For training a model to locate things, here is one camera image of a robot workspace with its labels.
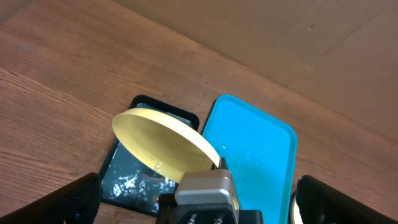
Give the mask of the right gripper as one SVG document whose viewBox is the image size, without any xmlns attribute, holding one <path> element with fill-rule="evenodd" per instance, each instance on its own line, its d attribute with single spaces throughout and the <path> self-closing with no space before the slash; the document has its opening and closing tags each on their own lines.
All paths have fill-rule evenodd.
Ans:
<svg viewBox="0 0 398 224">
<path fill-rule="evenodd" d="M 215 169 L 228 170 L 225 158 L 222 157 L 219 165 L 213 165 L 210 170 Z M 227 203 L 178 205 L 175 193 L 162 194 L 157 202 L 159 213 L 156 224 L 264 224 L 260 210 L 244 210 L 241 205 L 236 216 Z"/>
</svg>

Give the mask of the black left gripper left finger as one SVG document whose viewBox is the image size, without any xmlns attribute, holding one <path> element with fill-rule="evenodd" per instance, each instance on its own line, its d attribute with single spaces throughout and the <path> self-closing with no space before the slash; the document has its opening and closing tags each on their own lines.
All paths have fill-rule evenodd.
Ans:
<svg viewBox="0 0 398 224">
<path fill-rule="evenodd" d="M 101 193 L 100 177 L 92 172 L 1 217 L 1 224 L 93 223 Z"/>
</svg>

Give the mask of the yellow plate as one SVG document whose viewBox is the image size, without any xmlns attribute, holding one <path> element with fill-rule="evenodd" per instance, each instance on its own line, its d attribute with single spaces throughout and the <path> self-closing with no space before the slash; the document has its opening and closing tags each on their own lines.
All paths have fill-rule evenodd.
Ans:
<svg viewBox="0 0 398 224">
<path fill-rule="evenodd" d="M 302 217 L 300 214 L 300 208 L 296 200 L 297 192 L 293 192 L 290 200 L 290 210 L 289 210 L 289 223 L 290 224 L 303 224 Z"/>
<path fill-rule="evenodd" d="M 112 128 L 121 144 L 148 168 L 179 183 L 186 172 L 209 170 L 220 156 L 196 130 L 147 108 L 116 115 Z"/>
</svg>

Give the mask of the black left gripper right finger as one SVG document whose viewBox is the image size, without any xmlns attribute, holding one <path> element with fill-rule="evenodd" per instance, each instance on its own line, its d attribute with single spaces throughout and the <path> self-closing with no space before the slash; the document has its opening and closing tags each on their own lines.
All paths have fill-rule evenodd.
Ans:
<svg viewBox="0 0 398 224">
<path fill-rule="evenodd" d="M 304 175 L 295 191 L 295 223 L 397 224 L 322 181 Z"/>
</svg>

